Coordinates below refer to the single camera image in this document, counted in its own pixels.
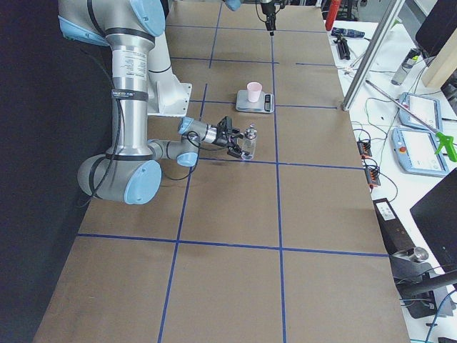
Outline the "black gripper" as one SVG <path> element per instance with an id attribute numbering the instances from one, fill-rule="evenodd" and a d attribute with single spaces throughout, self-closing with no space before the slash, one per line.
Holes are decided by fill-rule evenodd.
<path id="1" fill-rule="evenodd" d="M 215 145 L 227 147 L 227 154 L 235 158 L 242 157 L 242 150 L 234 139 L 243 139 L 243 131 L 233 127 L 232 118 L 225 116 L 216 126 Z"/>
<path id="2" fill-rule="evenodd" d="M 266 16 L 266 30 L 274 36 L 276 30 L 276 6 L 274 0 L 260 0 L 262 13 Z"/>

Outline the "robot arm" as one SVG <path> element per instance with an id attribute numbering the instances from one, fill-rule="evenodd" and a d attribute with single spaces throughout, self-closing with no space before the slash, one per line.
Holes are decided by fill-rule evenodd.
<path id="1" fill-rule="evenodd" d="M 236 11 L 242 5 L 242 1 L 239 0 L 223 0 L 226 7 L 231 11 Z M 260 3 L 262 14 L 265 16 L 265 19 L 260 17 L 258 12 L 258 5 Z M 265 24 L 267 32 L 270 36 L 274 36 L 276 30 L 276 5 L 274 1 L 255 1 L 256 4 L 256 15 L 258 19 Z"/>
<path id="2" fill-rule="evenodd" d="M 157 193 L 159 162 L 193 167 L 203 143 L 242 155 L 241 132 L 228 117 L 210 125 L 186 115 L 191 85 L 171 68 L 165 35 L 167 1 L 60 1 L 66 39 L 112 52 L 112 144 L 79 168 L 78 182 L 90 197 L 145 204 Z"/>

